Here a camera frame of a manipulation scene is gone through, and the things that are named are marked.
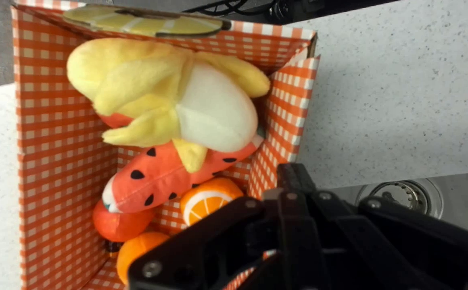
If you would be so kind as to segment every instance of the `white countertop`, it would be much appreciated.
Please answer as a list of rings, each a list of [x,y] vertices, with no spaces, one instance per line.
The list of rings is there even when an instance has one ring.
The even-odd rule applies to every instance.
[[[468,172],[468,1],[305,21],[323,55],[298,161],[319,187]],[[18,288],[14,98],[0,88],[0,288]]]
[[[323,61],[298,161],[318,187],[468,172],[468,1],[298,22]]]

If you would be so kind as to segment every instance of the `peeled banana toy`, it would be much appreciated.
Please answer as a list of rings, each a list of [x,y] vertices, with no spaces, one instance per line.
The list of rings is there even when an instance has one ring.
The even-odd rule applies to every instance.
[[[250,98],[269,90],[268,77],[234,56],[168,43],[95,38],[68,59],[68,79],[111,127],[111,145],[152,148],[173,143],[187,172],[206,151],[234,153],[255,137]]]

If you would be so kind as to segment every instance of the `black cable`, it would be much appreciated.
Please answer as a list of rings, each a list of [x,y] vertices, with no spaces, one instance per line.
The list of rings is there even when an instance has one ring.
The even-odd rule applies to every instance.
[[[244,16],[255,16],[255,14],[265,14],[269,11],[271,6],[274,6],[277,3],[277,0],[273,0],[268,5],[261,5],[256,8],[250,8],[250,9],[242,9],[242,6],[247,3],[248,0],[224,0],[224,1],[213,1],[208,5],[202,5],[202,6],[195,6],[190,9],[185,9],[184,13],[203,13],[203,14],[210,14],[210,16],[226,16],[231,13],[237,13],[237,14],[244,14]]]

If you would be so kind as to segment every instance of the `toy orange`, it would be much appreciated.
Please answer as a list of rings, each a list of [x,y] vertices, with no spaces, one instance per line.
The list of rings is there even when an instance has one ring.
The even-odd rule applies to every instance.
[[[116,269],[121,282],[127,285],[127,267],[142,254],[148,253],[169,237],[161,232],[145,232],[127,240],[118,254]]]
[[[95,204],[92,214],[95,230],[110,241],[126,241],[140,235],[153,217],[152,209],[132,214],[110,212],[102,201]]]
[[[192,190],[181,200],[181,211],[187,225],[195,224],[231,200],[242,196],[240,188],[224,177],[211,179]]]

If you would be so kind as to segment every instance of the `gingham pattern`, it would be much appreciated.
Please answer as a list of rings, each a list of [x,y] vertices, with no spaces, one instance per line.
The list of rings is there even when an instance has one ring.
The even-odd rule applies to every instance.
[[[22,288],[77,288],[105,261],[92,208],[116,166],[113,146],[64,63],[79,43],[13,9]]]
[[[116,261],[108,259],[103,267],[82,287],[84,290],[126,290],[116,274]]]
[[[61,9],[77,3],[19,3],[26,6],[13,9],[13,45],[22,288],[123,288],[93,232],[90,214],[105,182],[137,150],[102,143],[100,134],[106,127],[64,76],[64,61],[76,45],[110,34],[63,22]],[[213,37],[163,40],[236,55],[273,72],[273,90],[258,106],[268,130],[266,142],[248,161],[223,172],[253,196],[274,187],[277,163],[292,161],[297,154],[316,59],[294,59],[294,55],[308,48],[311,37],[313,32],[303,29],[232,22],[231,30]],[[161,206],[153,227],[179,232],[184,227],[179,201]]]
[[[85,5],[73,0],[14,0],[14,3],[21,6],[35,6],[48,9],[73,9]]]
[[[248,195],[261,198],[277,185],[277,164],[295,161],[316,64],[316,58],[297,59],[273,74],[269,98],[260,109],[268,137],[252,156]]]

